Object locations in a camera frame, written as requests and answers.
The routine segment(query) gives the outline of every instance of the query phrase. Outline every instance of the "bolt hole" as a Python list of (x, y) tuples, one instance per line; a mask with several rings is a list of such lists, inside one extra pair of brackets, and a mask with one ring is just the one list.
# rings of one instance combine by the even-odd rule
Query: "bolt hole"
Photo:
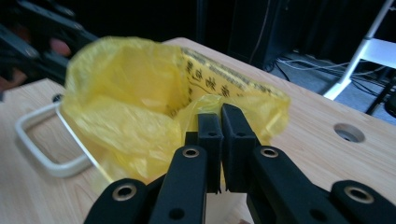
[(261, 150), (261, 154), (264, 157), (268, 157), (268, 158), (275, 158), (277, 157), (279, 154), (277, 153), (277, 151), (271, 149), (271, 148), (263, 148)]
[(334, 130), (338, 134), (338, 136), (348, 142), (359, 143), (364, 141), (365, 138), (364, 133), (361, 130), (349, 124), (336, 124), (334, 125)]
[(311, 214), (312, 218), (316, 219), (317, 221), (321, 221), (321, 222), (327, 221), (326, 215), (324, 215), (324, 213), (319, 211), (318, 209), (311, 209), (309, 211), (309, 214)]
[(59, 102), (59, 101), (61, 101), (62, 100), (62, 95), (61, 94), (56, 94), (56, 95), (54, 95), (53, 97), (52, 97), (52, 102), (53, 103), (56, 103), (56, 102)]
[(136, 186), (133, 184), (124, 184), (118, 186), (113, 191), (113, 199), (119, 202), (126, 201), (134, 197), (136, 194)]
[(169, 217), (173, 220), (181, 220), (184, 217), (184, 211), (180, 208), (174, 208), (169, 212)]
[(345, 193), (349, 198), (355, 200), (359, 203), (373, 203), (374, 197), (364, 189), (359, 189), (355, 187), (346, 187)]
[(185, 156), (187, 158), (194, 158), (194, 157), (197, 157), (198, 155), (199, 155), (199, 151), (197, 149), (186, 148), (183, 150), (183, 156)]
[(125, 197), (126, 195), (132, 193), (132, 189), (125, 188), (125, 189), (120, 189), (119, 190), (119, 196)]

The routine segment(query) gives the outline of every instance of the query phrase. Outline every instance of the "metal screw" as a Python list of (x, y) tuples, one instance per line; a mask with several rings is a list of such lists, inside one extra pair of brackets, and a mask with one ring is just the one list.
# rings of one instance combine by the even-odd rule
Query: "metal screw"
[(195, 148), (186, 148), (183, 150), (183, 156), (187, 158), (195, 158), (199, 155), (199, 151)]
[(137, 193), (137, 188), (133, 184), (123, 184), (113, 191), (113, 199), (118, 202), (127, 201), (133, 198)]
[(373, 203), (374, 197), (364, 189), (348, 186), (344, 188), (344, 193), (358, 203)]
[(264, 157), (268, 157), (268, 158), (276, 158), (279, 154), (277, 153), (277, 151), (271, 149), (271, 148), (262, 148), (262, 150), (260, 151), (260, 153), (264, 156)]

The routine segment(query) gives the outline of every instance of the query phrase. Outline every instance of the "wooden table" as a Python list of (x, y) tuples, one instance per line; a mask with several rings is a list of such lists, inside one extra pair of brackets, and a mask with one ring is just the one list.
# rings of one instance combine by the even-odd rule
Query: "wooden table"
[[(195, 49), (287, 93), (291, 97), (290, 123), (272, 140), (272, 145), (284, 150), (314, 184), (330, 190), (335, 181), (353, 179), (396, 203), (395, 126), (188, 39), (177, 38), (167, 44)], [(99, 173), (93, 167), (68, 178), (48, 175), (17, 139), (15, 121), (50, 104), (52, 96), (63, 91), (63, 87), (42, 80), (7, 91), (4, 102), (0, 103), (0, 223), (81, 223), (103, 188), (95, 185)], [(348, 125), (364, 134), (362, 142), (346, 141), (334, 130), (334, 127), (346, 127), (347, 131), (356, 131), (349, 130)], [(29, 133), (55, 160), (70, 159), (81, 153), (56, 118), (32, 128)], [(236, 207), (227, 208), (229, 214), (224, 222), (238, 223), (241, 218), (251, 221), (244, 204), (240, 201), (235, 204)], [(216, 215), (211, 210), (207, 213)]]

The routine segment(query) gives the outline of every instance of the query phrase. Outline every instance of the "yellow plastic bag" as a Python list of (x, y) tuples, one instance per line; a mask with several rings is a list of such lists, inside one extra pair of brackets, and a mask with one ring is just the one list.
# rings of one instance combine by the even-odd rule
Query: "yellow plastic bag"
[(105, 37), (70, 62), (61, 113), (106, 178), (166, 173), (197, 114), (242, 109), (262, 144), (288, 123), (290, 98), (205, 56), (140, 38)]

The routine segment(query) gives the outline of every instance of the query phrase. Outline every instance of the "black equipment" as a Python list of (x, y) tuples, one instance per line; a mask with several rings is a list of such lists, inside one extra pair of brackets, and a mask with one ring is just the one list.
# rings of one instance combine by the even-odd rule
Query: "black equipment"
[(166, 175), (147, 186), (122, 179), (106, 188), (85, 223), (204, 223), (205, 196), (220, 189), (245, 192), (255, 223), (394, 223), (396, 207), (352, 180), (331, 192), (312, 184), (276, 147), (261, 146), (242, 111), (223, 105), (198, 115), (199, 130), (187, 133)]
[(309, 0), (236, 0), (227, 54), (265, 71), (291, 51)]
[[(64, 84), (69, 59), (50, 49), (50, 38), (62, 40), (72, 52), (77, 52), (97, 37), (73, 20), (74, 13), (70, 9), (51, 0), (38, 2), (43, 2), (42, 5), (51, 10), (28, 1), (2, 6), (0, 75), (10, 80), (13, 68), (18, 68), (30, 78), (48, 77)], [(8, 29), (8, 25), (14, 24), (29, 29), (33, 35), (32, 43), (27, 43)]]

